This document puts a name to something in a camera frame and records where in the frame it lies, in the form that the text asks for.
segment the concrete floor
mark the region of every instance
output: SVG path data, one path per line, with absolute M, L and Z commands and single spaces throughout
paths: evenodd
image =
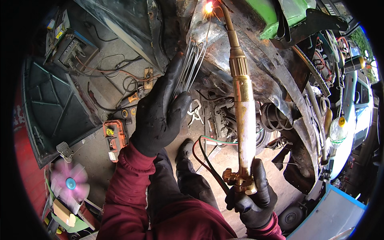
M 90 15 L 87 16 L 87 20 L 93 22 L 96 25 L 101 38 L 103 39 L 115 38 L 115 35 L 113 33 L 107 30 L 103 25 L 101 25 L 97 20 L 93 19 Z M 135 53 L 120 39 L 115 40 L 113 42 L 105 43 L 105 42 L 99 41 L 96 36 L 94 36 L 94 38 L 95 38 L 96 45 L 99 46 L 100 48 L 100 52 L 95 56 L 95 58 L 89 64 L 89 66 L 93 68 L 95 67 L 100 68 L 100 61 L 106 56 L 123 54 L 125 59 L 134 59 L 135 57 L 138 56 L 137 53 Z M 117 63 L 121 62 L 122 60 L 123 60 L 122 55 L 117 55 L 114 57 L 107 58 L 102 61 L 102 69 L 104 70 L 113 69 L 114 66 Z M 149 67 L 149 64 L 146 61 L 140 60 L 138 62 L 131 64 L 124 70 L 132 73 L 133 75 L 139 78 L 143 78 L 144 69 L 148 67 Z M 119 76 L 113 79 L 110 79 L 113 85 L 115 85 L 121 93 L 124 92 L 122 87 L 122 82 L 125 77 L 126 75 L 120 73 Z M 88 77 L 79 76 L 76 78 L 76 80 L 79 82 L 79 84 L 84 90 L 86 90 L 87 83 L 90 81 L 91 83 L 90 90 L 94 92 L 97 101 L 105 108 L 115 108 L 115 105 L 118 99 L 120 99 L 121 97 L 121 96 L 111 97 L 110 95 L 108 95 L 109 91 L 112 93 L 114 91 L 113 91 L 113 86 L 111 88 L 111 85 L 107 84 L 108 79 L 106 79 L 105 77 L 89 79 Z M 109 112 L 98 109 L 98 115 L 103 121 L 106 120 L 106 115 L 108 115 L 108 113 Z M 132 116 L 132 120 L 133 120 L 133 124 L 131 124 L 128 127 L 129 136 L 131 136 L 131 134 L 133 133 L 136 125 L 134 116 Z M 187 115 L 184 125 L 186 125 L 186 123 L 188 123 L 189 121 L 190 121 L 190 116 Z M 174 170 L 175 170 L 175 164 L 173 160 L 176 157 L 179 145 L 187 137 L 195 141 L 198 139 L 200 135 L 203 135 L 203 134 L 204 134 L 203 125 L 201 124 L 200 121 L 195 120 L 191 128 L 189 129 L 189 131 L 187 128 L 184 128 L 181 131 L 181 133 L 176 137 L 176 139 L 166 147 L 169 158 L 171 159 L 171 162 L 173 164 Z M 91 186 L 88 199 L 94 202 L 95 204 L 102 206 L 104 204 L 105 193 L 109 185 L 109 180 L 111 179 L 114 172 L 114 168 L 115 168 L 115 163 L 111 162 L 108 157 L 107 146 L 104 140 L 103 131 L 102 130 L 96 131 L 94 134 L 85 138 L 83 141 L 75 144 L 72 147 L 72 149 L 73 151 L 76 152 L 75 155 L 73 156 L 74 162 L 78 162 L 84 165 L 88 173 L 88 177 L 89 177 L 88 183 Z M 210 152 L 212 149 L 213 149 L 213 146 L 209 146 L 208 152 Z M 300 191 L 298 191 L 296 188 L 291 186 L 284 179 L 283 170 L 279 171 L 274 166 L 274 164 L 271 163 L 271 160 L 277 154 L 278 154 L 278 150 L 272 151 L 270 149 L 265 149 L 261 154 L 258 155 L 258 157 L 263 160 L 268 181 L 278 195 L 278 201 L 275 206 L 275 212 L 277 214 L 280 214 L 291 203 L 297 200 L 301 200 L 303 198 L 303 195 L 301 194 Z M 198 157 L 203 159 L 201 153 L 198 153 L 197 155 Z M 194 164 L 195 169 L 201 166 L 201 164 L 199 164 L 193 156 L 191 156 L 191 161 Z M 237 151 L 233 146 L 227 146 L 223 148 L 221 153 L 216 155 L 216 157 L 213 159 L 212 165 L 214 166 L 214 168 L 219 174 L 221 174 L 227 167 L 230 167 L 234 171 L 236 171 L 238 169 Z M 219 184 L 216 182 L 213 176 L 206 169 L 203 169 L 201 171 L 201 175 L 203 175 L 211 185 L 214 195 L 216 197 L 216 201 L 218 203 L 219 209 L 222 212 L 224 218 L 232 226 L 232 228 L 238 233 L 239 237 L 244 236 L 246 229 L 238 217 L 239 214 L 235 213 L 234 210 L 228 211 L 226 209 L 226 204 L 224 202 L 225 194 L 221 189 L 221 187 L 219 186 Z

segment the coil spring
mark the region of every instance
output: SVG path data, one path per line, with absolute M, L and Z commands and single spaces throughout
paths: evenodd
M 291 130 L 293 128 L 288 119 L 273 103 L 262 105 L 260 124 L 267 132 Z

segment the gloved hand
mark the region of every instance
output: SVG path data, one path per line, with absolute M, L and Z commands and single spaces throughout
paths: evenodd
M 252 162 L 252 174 L 257 192 L 252 195 L 236 193 L 232 187 L 225 202 L 227 209 L 240 212 L 240 220 L 247 228 L 262 229 L 268 225 L 277 202 L 277 195 L 269 186 L 261 159 Z
M 169 104 L 182 65 L 182 53 L 179 52 L 169 63 L 165 75 L 158 78 L 150 93 L 137 105 L 136 130 L 131 142 L 147 157 L 156 156 L 176 138 L 192 102 L 190 94 L 185 92 Z

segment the red sleeve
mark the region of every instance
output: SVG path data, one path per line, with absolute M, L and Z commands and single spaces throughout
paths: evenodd
M 118 158 L 97 238 L 144 239 L 148 229 L 145 191 L 150 184 L 148 176 L 155 173 L 155 157 L 142 155 L 129 142 Z
M 285 240 L 285 237 L 281 235 L 280 226 L 277 224 L 278 219 L 275 212 L 272 213 L 272 219 L 268 225 L 263 229 L 247 229 L 248 238 L 258 240 Z

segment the brake pedal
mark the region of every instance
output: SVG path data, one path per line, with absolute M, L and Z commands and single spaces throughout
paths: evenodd
M 68 146 L 68 144 L 66 142 L 62 142 L 59 145 L 57 145 L 56 150 L 58 153 L 60 153 L 60 156 L 62 158 L 64 158 L 64 160 L 67 163 L 72 162 L 72 156 L 73 156 L 74 152 L 72 151 L 72 149 Z

